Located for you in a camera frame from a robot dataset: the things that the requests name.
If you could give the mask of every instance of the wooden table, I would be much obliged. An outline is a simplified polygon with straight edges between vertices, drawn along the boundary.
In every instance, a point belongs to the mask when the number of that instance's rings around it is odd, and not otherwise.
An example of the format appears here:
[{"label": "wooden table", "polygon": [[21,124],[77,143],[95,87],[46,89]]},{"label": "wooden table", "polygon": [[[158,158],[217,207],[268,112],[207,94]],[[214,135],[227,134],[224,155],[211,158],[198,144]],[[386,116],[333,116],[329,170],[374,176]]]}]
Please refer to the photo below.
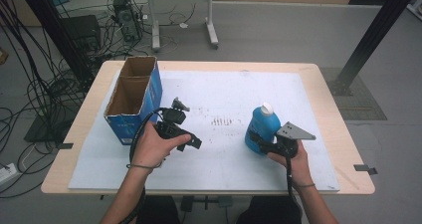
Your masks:
[{"label": "wooden table", "polygon": [[[78,162],[78,157],[104,100],[113,75],[124,61],[105,62],[99,71],[66,139],[72,149],[62,149],[50,168],[42,185],[45,193],[107,194],[115,191],[69,189],[68,184]],[[354,164],[363,164],[354,142],[341,118],[326,83],[314,64],[295,63],[231,63],[231,62],[173,62],[158,61],[160,71],[251,71],[298,73],[308,94],[316,122],[330,155],[337,180],[338,192],[327,194],[371,194],[375,187],[367,172],[355,171]]]}]

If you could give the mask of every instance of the floor mat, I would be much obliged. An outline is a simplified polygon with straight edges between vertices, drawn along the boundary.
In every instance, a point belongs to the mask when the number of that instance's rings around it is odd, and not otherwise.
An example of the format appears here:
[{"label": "floor mat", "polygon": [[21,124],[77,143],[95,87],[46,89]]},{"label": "floor mat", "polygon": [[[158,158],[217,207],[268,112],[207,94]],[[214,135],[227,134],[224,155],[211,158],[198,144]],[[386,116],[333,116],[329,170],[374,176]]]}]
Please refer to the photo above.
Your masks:
[{"label": "floor mat", "polygon": [[[324,79],[334,81],[340,68],[320,68]],[[381,107],[362,79],[357,76],[350,85],[351,96],[333,96],[344,120],[387,120]]]}]

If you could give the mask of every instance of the white paper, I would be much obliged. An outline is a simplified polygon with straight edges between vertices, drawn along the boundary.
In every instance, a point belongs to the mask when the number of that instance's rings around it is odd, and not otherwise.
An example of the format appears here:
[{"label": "white paper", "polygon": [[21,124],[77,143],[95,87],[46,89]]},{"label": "white paper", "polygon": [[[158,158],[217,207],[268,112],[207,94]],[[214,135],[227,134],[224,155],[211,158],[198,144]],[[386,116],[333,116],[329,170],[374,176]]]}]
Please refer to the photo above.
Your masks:
[{"label": "white paper", "polygon": [[[282,125],[287,121],[314,134],[305,140],[318,190],[339,185],[299,74],[253,72],[160,72],[161,106],[179,97],[190,112],[182,128],[202,140],[200,149],[176,149],[149,175],[149,190],[278,191],[287,190],[286,172],[244,142],[252,110],[271,104]],[[69,188],[118,189],[129,163],[129,147],[120,144],[104,119],[115,82],[109,88],[82,148]]]}]

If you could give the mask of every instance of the wrist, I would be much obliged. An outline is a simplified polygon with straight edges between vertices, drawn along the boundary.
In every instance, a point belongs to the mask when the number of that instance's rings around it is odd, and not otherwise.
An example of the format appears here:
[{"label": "wrist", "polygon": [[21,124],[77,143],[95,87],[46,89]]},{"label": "wrist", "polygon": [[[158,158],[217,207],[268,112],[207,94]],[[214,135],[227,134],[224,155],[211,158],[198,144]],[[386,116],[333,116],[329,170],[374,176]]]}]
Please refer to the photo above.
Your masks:
[{"label": "wrist", "polygon": [[146,177],[152,173],[153,169],[148,169],[148,168],[140,168],[140,167],[130,167],[127,170],[127,176],[130,179],[135,179],[135,180],[145,180]]},{"label": "wrist", "polygon": [[310,185],[307,187],[296,187],[295,190],[299,193],[301,196],[308,196],[308,195],[314,195],[317,193],[317,188],[315,185]]},{"label": "wrist", "polygon": [[295,188],[307,188],[315,186],[313,179],[309,176],[302,178],[301,180],[293,180],[293,185]]}]

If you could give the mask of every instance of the table leg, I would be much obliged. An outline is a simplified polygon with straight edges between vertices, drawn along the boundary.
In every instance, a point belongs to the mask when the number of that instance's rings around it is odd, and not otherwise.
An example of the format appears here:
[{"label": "table leg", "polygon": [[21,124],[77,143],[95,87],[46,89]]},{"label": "table leg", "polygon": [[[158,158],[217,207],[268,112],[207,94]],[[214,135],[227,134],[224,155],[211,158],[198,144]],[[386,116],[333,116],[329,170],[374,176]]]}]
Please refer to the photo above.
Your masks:
[{"label": "table leg", "polygon": [[218,49],[217,34],[215,33],[214,24],[212,23],[212,0],[208,0],[208,17],[205,18],[205,24],[207,25],[211,44]]},{"label": "table leg", "polygon": [[160,49],[160,44],[159,44],[159,25],[158,25],[158,20],[156,20],[155,18],[155,11],[154,11],[154,1],[153,0],[148,0],[148,5],[149,5],[149,13],[152,19],[152,51],[154,52],[158,52],[158,50]]}]

